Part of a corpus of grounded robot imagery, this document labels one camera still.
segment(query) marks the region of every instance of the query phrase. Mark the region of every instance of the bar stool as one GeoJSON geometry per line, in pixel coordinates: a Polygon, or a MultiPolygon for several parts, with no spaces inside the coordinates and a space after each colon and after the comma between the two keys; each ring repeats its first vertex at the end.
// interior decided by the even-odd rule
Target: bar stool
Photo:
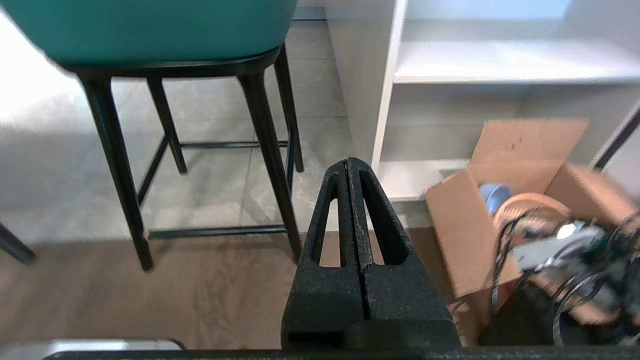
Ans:
{"type": "Polygon", "coordinates": [[[189,236],[286,233],[297,263],[300,236],[291,202],[293,167],[303,171],[298,122],[284,39],[296,0],[0,0],[24,34],[84,87],[133,243],[144,271],[154,262],[149,240],[189,236]],[[274,65],[288,139],[278,141],[264,87],[274,65]],[[164,78],[236,77],[257,142],[180,142],[164,78]],[[145,78],[164,137],[136,191],[118,114],[113,77],[145,78]],[[260,147],[282,225],[146,231],[140,206],[169,148],[181,174],[182,150],[260,147]],[[286,170],[280,147],[287,147],[286,170]]]}

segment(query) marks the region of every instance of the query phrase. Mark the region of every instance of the cardboard box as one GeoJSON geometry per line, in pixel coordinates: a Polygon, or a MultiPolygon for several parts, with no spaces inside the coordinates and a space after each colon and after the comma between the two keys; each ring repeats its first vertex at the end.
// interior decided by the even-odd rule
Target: cardboard box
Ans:
{"type": "MultiPolygon", "coordinates": [[[[481,184],[504,183],[514,194],[543,193],[567,205],[573,216],[595,217],[605,224],[618,224],[636,211],[633,202],[602,174],[566,162],[587,125],[584,120],[563,119],[487,122],[469,166],[426,190],[453,295],[473,313],[477,328],[488,321],[488,289],[499,231],[479,192],[481,184]]],[[[508,258],[500,283],[520,276],[515,260],[508,258]]],[[[583,320],[603,322],[602,314],[593,313],[582,314],[583,320]]],[[[477,329],[467,325],[468,331],[477,329]]]]}

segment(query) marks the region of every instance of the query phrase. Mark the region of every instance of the gray tile floor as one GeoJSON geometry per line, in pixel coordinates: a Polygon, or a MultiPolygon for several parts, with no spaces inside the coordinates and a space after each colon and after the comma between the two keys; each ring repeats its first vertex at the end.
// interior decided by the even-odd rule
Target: gray tile floor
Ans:
{"type": "MultiPolygon", "coordinates": [[[[128,238],[84,93],[0,16],[0,222],[25,242],[128,238]]],[[[306,231],[324,170],[351,154],[351,136],[326,23],[294,22],[287,38],[305,172],[293,202],[306,231]]],[[[285,123],[273,70],[267,91],[285,123]]],[[[117,81],[116,106],[139,183],[162,130],[146,84],[117,81]]],[[[254,138],[235,79],[165,81],[181,140],[254,138]]],[[[143,208],[148,228],[279,221],[258,149],[186,151],[189,174],[164,157],[143,208]]],[[[335,214],[330,223],[335,223],[335,214]]]]}

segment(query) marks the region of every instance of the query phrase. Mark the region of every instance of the blue object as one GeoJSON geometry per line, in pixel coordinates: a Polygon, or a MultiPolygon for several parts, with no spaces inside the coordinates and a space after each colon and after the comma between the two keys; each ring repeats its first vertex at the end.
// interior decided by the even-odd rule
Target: blue object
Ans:
{"type": "Polygon", "coordinates": [[[511,189],[505,184],[486,183],[480,186],[480,193],[491,216],[494,216],[500,205],[511,197],[511,189]]]}

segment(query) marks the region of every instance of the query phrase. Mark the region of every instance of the white wall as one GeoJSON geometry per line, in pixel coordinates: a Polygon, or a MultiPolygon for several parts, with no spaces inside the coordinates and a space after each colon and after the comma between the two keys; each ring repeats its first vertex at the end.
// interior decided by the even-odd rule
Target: white wall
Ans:
{"type": "Polygon", "coordinates": [[[634,131],[604,170],[640,203],[640,128],[634,131]]]}

